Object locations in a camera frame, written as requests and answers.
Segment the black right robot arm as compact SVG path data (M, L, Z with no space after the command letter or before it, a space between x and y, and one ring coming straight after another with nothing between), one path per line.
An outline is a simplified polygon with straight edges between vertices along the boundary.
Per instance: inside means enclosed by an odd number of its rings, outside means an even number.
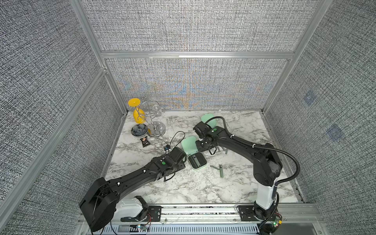
M212 117L206 122L199 122L193 130L199 139L195 142L199 152L211 151L212 148L223 147L243 156L253 164L253 176L258 183L257 198L254 202L253 214L259 221L267 221L277 210L279 195L278 185L295 179L301 167L298 160L291 154L276 149L272 144L253 143L232 134L224 117ZM292 176L278 179L283 169L283 163L278 154L290 158L296 166Z

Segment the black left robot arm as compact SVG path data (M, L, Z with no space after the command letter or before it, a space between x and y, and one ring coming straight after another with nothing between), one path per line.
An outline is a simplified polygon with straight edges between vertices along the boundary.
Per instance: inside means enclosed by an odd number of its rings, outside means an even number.
M186 156L182 149L175 147L129 174L108 181L103 177L95 180L79 203L90 231L97 232L110 223L116 205L131 192L160 179L167 181L166 177L184 169Z

